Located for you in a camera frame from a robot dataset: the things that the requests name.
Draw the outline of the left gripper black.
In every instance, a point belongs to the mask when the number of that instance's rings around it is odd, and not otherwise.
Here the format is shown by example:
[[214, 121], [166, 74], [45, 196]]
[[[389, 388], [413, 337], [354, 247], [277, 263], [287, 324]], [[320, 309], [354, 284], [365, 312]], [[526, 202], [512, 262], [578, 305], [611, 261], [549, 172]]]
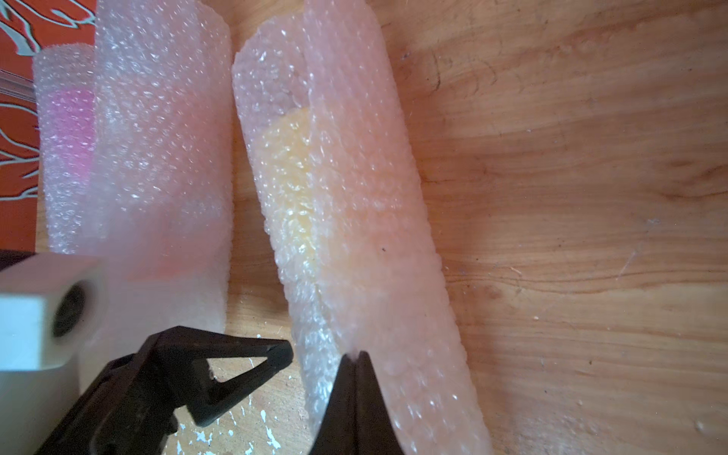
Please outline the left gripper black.
[[177, 408], [207, 427], [293, 361], [284, 339], [233, 337], [177, 326], [141, 354], [109, 362], [39, 454], [160, 454]]

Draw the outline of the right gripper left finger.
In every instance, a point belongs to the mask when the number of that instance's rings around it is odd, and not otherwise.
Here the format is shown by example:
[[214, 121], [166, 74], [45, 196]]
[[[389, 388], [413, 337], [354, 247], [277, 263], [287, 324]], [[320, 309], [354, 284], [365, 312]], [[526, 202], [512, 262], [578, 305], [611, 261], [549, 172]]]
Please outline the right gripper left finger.
[[310, 454], [356, 453], [356, 360], [345, 355]]

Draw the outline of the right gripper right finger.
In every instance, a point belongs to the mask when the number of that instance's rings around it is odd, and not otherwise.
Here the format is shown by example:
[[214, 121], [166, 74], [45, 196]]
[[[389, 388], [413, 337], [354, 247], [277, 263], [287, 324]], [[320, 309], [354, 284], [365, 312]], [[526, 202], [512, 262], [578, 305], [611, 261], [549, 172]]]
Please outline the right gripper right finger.
[[371, 357], [356, 360], [356, 454], [403, 455], [392, 427]]

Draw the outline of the orange glass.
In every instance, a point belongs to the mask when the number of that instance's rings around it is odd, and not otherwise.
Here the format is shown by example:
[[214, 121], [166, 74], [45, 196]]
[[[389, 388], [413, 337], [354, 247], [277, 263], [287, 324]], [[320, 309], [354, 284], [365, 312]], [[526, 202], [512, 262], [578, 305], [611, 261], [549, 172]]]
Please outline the orange glass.
[[109, 303], [83, 386], [157, 332], [224, 330], [233, 225], [229, 26], [199, 1], [102, 1], [97, 19], [79, 246], [104, 261]]

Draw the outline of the bubble wrap sheet clear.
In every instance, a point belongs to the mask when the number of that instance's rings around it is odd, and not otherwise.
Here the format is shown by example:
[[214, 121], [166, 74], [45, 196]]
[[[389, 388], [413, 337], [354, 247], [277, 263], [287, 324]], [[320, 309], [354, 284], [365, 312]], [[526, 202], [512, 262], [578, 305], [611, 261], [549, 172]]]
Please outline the bubble wrap sheet clear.
[[312, 430], [363, 351], [405, 453], [491, 453], [373, 10], [308, 1], [261, 24], [232, 75]]

